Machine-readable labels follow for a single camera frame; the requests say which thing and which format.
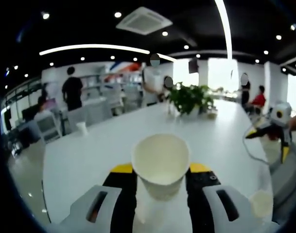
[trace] window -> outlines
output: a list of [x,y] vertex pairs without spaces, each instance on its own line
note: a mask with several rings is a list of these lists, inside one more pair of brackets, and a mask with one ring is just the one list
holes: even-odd
[[226,58],[209,58],[208,86],[212,89],[223,87],[225,91],[239,89],[239,72],[236,60]]
[[296,114],[296,76],[288,75],[287,102],[292,107],[292,117]]
[[198,73],[189,74],[189,60],[179,59],[174,62],[174,84],[182,82],[184,86],[196,85],[198,86],[199,76]]

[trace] curved light strip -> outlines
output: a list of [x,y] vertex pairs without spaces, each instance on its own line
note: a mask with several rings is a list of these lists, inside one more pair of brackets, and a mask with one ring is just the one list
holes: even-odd
[[40,56],[52,53],[52,52],[58,52],[58,51],[64,51],[64,50],[73,50],[73,49],[90,49],[90,48],[102,48],[102,49],[115,49],[115,50],[127,50],[127,51],[132,51],[132,52],[140,52],[140,53],[145,53],[149,54],[150,51],[148,50],[142,50],[142,49],[137,49],[133,47],[128,47],[128,46],[120,46],[120,45],[103,45],[103,44],[85,44],[85,45],[69,45],[69,46],[63,46],[63,47],[58,47],[50,50],[45,50],[40,52]]
[[223,0],[215,0],[215,2],[220,14],[222,26],[224,27],[224,31],[225,31],[227,58],[232,59],[231,31],[230,31],[229,19],[226,13],[225,3]]
[[166,56],[166,55],[163,55],[163,54],[160,54],[160,53],[157,53],[157,55],[160,57],[160,58],[163,58],[165,60],[168,60],[168,61],[171,61],[171,62],[175,62],[177,61],[177,59],[174,59],[172,57],[169,57],[169,56]]

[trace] black ceiling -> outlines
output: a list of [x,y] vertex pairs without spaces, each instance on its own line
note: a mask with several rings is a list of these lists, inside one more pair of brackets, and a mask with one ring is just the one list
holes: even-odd
[[[283,63],[296,57],[296,30],[290,26],[296,23],[296,0],[224,0],[229,17],[232,47],[235,51],[255,55],[262,63],[267,60]],[[121,19],[145,6],[158,12],[173,22],[173,25],[151,33],[139,35],[116,29]],[[43,20],[41,12],[50,13]],[[114,13],[122,13],[115,18]],[[77,1],[56,5],[45,2],[30,6],[12,4],[7,10],[6,31],[2,34],[5,44],[5,67],[11,72],[4,82],[9,86],[26,80],[25,73],[34,77],[48,68],[50,62],[55,66],[84,62],[116,60],[149,61],[145,54],[107,49],[81,49],[56,52],[39,56],[39,52],[51,48],[75,44],[124,45],[170,54],[189,50],[225,50],[226,42],[221,18],[214,0],[128,0],[128,1]],[[169,35],[163,37],[162,31]]]

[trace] green plant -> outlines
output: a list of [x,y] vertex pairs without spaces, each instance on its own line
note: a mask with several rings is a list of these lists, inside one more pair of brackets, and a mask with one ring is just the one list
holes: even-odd
[[170,91],[169,102],[174,104],[181,115],[189,115],[194,107],[208,109],[213,106],[213,99],[208,96],[208,90],[209,87],[206,85],[184,86],[182,82],[177,83]]

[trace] paper cup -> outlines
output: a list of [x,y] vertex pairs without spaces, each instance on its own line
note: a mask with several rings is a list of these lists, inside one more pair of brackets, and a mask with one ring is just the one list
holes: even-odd
[[173,134],[155,134],[135,146],[132,165],[150,196],[169,200],[179,191],[190,167],[189,149]]
[[87,132],[87,128],[86,128],[86,124],[85,124],[85,122],[78,122],[78,123],[76,123],[76,127],[78,128],[79,132],[80,132],[83,136],[88,135],[88,132]]

